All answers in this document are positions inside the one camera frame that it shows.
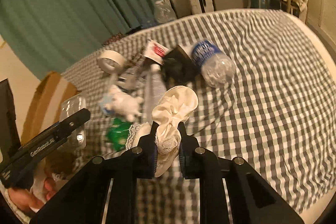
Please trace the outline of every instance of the lace trim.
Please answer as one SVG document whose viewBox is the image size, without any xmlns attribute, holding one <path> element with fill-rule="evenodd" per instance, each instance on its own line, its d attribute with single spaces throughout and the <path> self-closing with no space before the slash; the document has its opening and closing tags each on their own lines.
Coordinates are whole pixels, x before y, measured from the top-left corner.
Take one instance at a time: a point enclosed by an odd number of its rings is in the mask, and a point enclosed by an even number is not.
<svg viewBox="0 0 336 224">
<path fill-rule="evenodd" d="M 135 140 L 135 136 L 137 135 L 137 132 L 139 131 L 139 129 L 142 127 L 143 123 L 140 124 L 133 124 L 130 126 L 129 128 L 129 134 L 127 137 L 127 141 L 126 141 L 126 145 L 125 145 L 125 149 L 131 149 Z"/>
</svg>

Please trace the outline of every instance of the roll of tape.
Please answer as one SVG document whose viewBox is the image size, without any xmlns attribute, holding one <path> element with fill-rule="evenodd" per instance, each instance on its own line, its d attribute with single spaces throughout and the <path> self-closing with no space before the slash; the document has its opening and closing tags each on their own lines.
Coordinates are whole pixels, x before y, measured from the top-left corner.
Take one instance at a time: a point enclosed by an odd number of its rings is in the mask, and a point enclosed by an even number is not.
<svg viewBox="0 0 336 224">
<path fill-rule="evenodd" d="M 114 61 L 115 66 L 108 64 L 107 59 Z M 125 62 L 126 59 L 120 53 L 115 51 L 103 51 L 97 59 L 99 68 L 108 74 L 112 74 L 115 70 L 122 68 Z"/>
</svg>

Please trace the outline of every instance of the screw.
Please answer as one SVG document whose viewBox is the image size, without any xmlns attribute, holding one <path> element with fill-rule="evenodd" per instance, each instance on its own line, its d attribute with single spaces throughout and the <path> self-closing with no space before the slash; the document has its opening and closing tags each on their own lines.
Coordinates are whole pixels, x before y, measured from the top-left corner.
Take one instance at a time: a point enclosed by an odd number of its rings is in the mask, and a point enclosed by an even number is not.
<svg viewBox="0 0 336 224">
<path fill-rule="evenodd" d="M 93 164 L 101 164 L 103 162 L 103 158 L 102 157 L 94 157 L 92 160 Z"/>
<path fill-rule="evenodd" d="M 238 165 L 242 165 L 244 163 L 244 159 L 241 157 L 235 158 L 235 163 Z"/>
<path fill-rule="evenodd" d="M 197 153 L 197 154 L 204 154 L 205 153 L 205 149 L 203 148 L 203 147 L 197 147 L 196 149 L 195 149 L 195 152 Z"/>
<path fill-rule="evenodd" d="M 133 147 L 133 148 L 132 148 L 132 152 L 133 152 L 134 154 L 140 154 L 140 153 L 142 152 L 142 148 L 139 147 L 139 146 Z"/>
</svg>

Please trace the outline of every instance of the finger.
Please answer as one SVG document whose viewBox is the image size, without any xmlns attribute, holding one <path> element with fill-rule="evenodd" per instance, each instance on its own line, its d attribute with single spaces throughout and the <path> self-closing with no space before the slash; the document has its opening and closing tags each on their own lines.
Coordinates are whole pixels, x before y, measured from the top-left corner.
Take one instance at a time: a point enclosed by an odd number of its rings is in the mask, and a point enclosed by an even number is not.
<svg viewBox="0 0 336 224">
<path fill-rule="evenodd" d="M 56 182 L 52 178 L 46 178 L 44 181 L 44 188 L 49 192 L 54 191 L 56 190 Z"/>
<path fill-rule="evenodd" d="M 12 202 L 23 212 L 30 211 L 29 207 L 41 209 L 44 205 L 41 200 L 27 189 L 9 188 L 8 195 Z"/>
<path fill-rule="evenodd" d="M 49 193 L 47 193 L 47 195 L 45 196 L 46 200 L 49 201 L 54 195 L 56 195 L 56 191 L 50 191 Z"/>
</svg>

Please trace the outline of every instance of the plastic water bottle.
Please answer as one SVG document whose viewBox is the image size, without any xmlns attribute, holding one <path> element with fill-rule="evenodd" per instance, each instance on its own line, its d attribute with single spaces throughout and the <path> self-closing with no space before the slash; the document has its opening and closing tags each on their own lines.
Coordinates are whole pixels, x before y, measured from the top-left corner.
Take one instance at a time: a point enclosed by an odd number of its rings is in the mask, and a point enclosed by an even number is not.
<svg viewBox="0 0 336 224">
<path fill-rule="evenodd" d="M 155 2 L 154 17 L 159 24 L 167 23 L 176 19 L 173 8 L 170 7 L 164 0 L 158 0 Z"/>
<path fill-rule="evenodd" d="M 196 43 L 191 56 L 207 84 L 214 88 L 229 82 L 236 73 L 233 61 L 208 40 Z"/>
</svg>

